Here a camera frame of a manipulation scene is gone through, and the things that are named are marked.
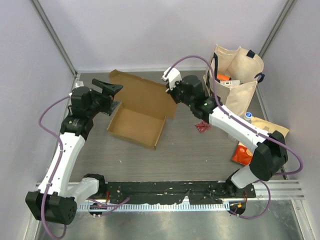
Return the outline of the brown cardboard box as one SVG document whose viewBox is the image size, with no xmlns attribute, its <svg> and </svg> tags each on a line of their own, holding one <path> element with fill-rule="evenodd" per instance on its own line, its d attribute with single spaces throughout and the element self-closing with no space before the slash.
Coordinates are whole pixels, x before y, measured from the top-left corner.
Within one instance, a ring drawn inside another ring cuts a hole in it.
<svg viewBox="0 0 320 240">
<path fill-rule="evenodd" d="M 173 120 L 177 109 L 177 104 L 166 93 L 166 86 L 116 69 L 108 76 L 111 84 L 123 86 L 114 97 L 119 105 L 107 127 L 108 132 L 156 149 L 167 118 Z"/>
</svg>

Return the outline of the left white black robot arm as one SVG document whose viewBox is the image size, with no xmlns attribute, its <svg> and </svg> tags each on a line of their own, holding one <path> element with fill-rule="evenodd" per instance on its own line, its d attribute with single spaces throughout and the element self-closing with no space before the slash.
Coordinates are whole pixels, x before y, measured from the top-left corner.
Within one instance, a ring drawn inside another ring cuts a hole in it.
<svg viewBox="0 0 320 240">
<path fill-rule="evenodd" d="M 100 200 L 107 192 L 103 175 L 88 173 L 75 186 L 69 187 L 71 173 L 78 155 L 85 145 L 93 119 L 99 113 L 111 115 L 118 102 L 115 95 L 122 90 L 120 84 L 93 79 L 96 91 L 84 85 L 75 87 L 66 99 L 70 101 L 68 114 L 60 127 L 60 134 L 48 131 L 58 141 L 50 167 L 36 191 L 29 191 L 25 202 L 33 217 L 42 222 L 69 225 L 78 205 L 89 197 Z"/>
</svg>

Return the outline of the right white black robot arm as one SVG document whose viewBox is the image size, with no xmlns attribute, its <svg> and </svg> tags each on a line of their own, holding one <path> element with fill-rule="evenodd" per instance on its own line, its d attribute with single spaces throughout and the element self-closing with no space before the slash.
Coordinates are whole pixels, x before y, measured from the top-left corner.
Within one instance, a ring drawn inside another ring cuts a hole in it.
<svg viewBox="0 0 320 240">
<path fill-rule="evenodd" d="M 213 97 L 205 94 L 201 81 L 195 75 L 162 77 L 166 92 L 178 104 L 189 106 L 193 115 L 218 127 L 241 142 L 252 154 L 251 162 L 235 171 L 225 181 L 226 194 L 236 198 L 244 188 L 258 181 L 268 181 L 287 162 L 285 138 L 275 130 L 268 133 L 232 113 L 225 105 L 219 106 Z"/>
</svg>

